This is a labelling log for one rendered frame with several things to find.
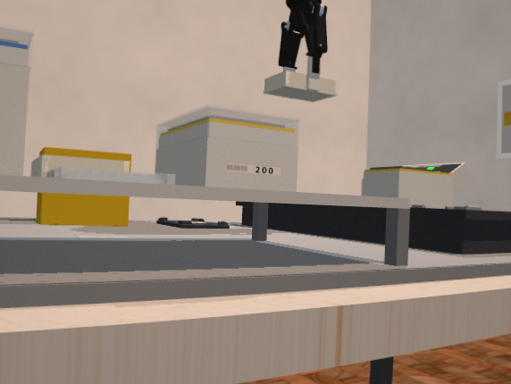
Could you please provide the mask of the dark grey square pad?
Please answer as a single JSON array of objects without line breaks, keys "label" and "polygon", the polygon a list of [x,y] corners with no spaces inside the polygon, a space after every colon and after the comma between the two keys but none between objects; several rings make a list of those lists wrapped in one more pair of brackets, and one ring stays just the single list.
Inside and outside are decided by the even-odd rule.
[{"label": "dark grey square pad", "polygon": [[204,221],[204,219],[192,218],[191,221],[168,221],[168,218],[161,217],[156,221],[158,224],[173,226],[185,229],[229,229],[230,225],[226,221],[218,223]]}]

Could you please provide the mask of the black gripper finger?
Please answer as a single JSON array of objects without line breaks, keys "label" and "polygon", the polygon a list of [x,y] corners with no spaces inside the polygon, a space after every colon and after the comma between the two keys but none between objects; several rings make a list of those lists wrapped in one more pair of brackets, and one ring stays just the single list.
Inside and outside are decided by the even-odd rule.
[{"label": "black gripper finger", "polygon": [[[313,5],[313,25],[307,24],[304,12],[297,11],[297,17],[301,29],[304,31],[306,46],[309,52],[307,56],[306,89],[320,91],[321,57],[327,53],[327,29],[326,29],[327,6],[322,4]],[[314,28],[314,32],[313,32]],[[320,46],[321,45],[321,46]]]},{"label": "black gripper finger", "polygon": [[292,13],[287,22],[283,21],[281,23],[281,47],[278,64],[283,67],[283,71],[296,72],[297,69],[297,67],[295,67],[297,53],[304,33],[296,33],[293,31],[296,18],[297,16]]}]

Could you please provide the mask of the white flat shelf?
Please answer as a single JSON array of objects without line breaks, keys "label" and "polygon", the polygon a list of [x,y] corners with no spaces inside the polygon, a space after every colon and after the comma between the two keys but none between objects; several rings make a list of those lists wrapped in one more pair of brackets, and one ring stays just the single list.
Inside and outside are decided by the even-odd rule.
[{"label": "white flat shelf", "polygon": [[254,202],[252,240],[267,241],[268,203],[387,208],[384,264],[408,264],[410,198],[0,175],[0,191]]}]

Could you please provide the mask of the grey perforated base plate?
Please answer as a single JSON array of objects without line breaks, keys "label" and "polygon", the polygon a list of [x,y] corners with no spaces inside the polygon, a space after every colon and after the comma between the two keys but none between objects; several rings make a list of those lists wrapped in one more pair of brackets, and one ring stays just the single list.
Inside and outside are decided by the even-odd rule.
[{"label": "grey perforated base plate", "polygon": [[[0,308],[90,305],[360,288],[511,275],[511,253],[459,255],[252,227],[40,225],[0,217]],[[126,237],[126,238],[78,238]]]}]

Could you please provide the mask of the yellow tip rack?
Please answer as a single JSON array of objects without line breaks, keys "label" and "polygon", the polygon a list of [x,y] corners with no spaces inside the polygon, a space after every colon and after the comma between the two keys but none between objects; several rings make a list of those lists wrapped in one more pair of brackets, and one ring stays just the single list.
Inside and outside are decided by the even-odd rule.
[{"label": "yellow tip rack", "polygon": [[364,170],[361,196],[410,198],[410,207],[445,209],[453,202],[452,175],[406,166],[370,168]]}]

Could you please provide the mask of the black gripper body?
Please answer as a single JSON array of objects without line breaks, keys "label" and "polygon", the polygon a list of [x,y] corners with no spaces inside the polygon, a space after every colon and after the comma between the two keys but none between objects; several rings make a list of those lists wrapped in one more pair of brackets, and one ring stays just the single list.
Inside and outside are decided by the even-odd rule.
[{"label": "black gripper body", "polygon": [[[318,1],[318,2],[317,2]],[[297,11],[301,10],[304,12],[305,20],[307,24],[313,25],[313,5],[315,3],[321,4],[322,0],[286,0],[286,5],[290,9],[290,15],[293,13],[297,15]],[[290,19],[289,15],[289,19]],[[296,18],[294,30],[296,32],[304,33],[300,28],[299,19]]]}]

